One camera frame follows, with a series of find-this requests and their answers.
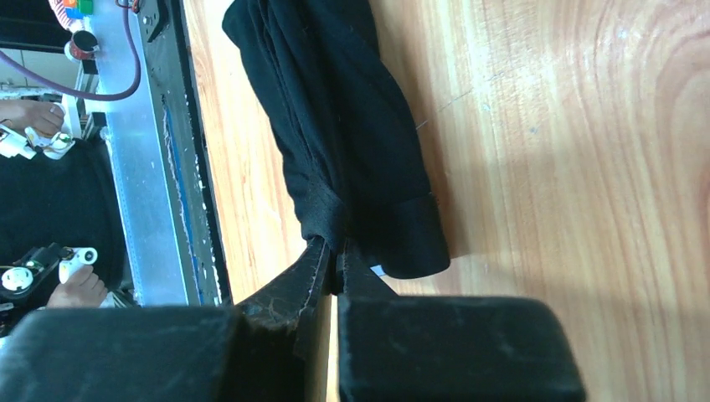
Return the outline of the person hand lower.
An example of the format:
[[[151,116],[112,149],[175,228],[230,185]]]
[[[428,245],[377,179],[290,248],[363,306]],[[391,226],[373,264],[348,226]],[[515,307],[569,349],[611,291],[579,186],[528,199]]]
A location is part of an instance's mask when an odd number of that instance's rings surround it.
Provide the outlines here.
[[[108,290],[92,265],[78,269],[65,283],[56,286],[47,308],[99,307],[106,299]]]

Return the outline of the black Junhao underwear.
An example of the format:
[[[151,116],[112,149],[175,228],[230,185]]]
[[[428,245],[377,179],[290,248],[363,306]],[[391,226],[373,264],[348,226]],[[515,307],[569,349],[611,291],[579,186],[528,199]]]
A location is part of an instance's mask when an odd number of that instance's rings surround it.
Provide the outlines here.
[[[223,31],[269,118],[306,240],[387,276],[450,266],[414,118],[366,1],[235,1]]]

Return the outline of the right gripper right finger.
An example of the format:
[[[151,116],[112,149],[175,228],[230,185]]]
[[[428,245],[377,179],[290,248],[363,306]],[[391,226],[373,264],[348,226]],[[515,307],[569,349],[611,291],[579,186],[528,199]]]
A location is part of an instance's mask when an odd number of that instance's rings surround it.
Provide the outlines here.
[[[343,401],[584,401],[557,316],[509,296],[400,296],[354,247],[335,265]]]

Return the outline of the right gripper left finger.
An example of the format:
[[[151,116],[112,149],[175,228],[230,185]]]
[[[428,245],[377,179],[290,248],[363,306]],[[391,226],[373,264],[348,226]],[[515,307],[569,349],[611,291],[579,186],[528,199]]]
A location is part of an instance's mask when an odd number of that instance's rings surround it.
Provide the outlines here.
[[[323,401],[332,252],[234,306],[47,309],[1,351],[4,401]]]

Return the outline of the person hand upper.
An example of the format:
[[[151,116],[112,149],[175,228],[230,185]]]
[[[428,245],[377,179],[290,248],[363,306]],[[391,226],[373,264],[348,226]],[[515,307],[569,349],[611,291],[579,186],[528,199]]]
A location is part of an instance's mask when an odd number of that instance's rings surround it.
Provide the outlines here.
[[[1,100],[1,123],[17,132],[33,128],[42,137],[53,137],[64,124],[64,110],[51,102]]]

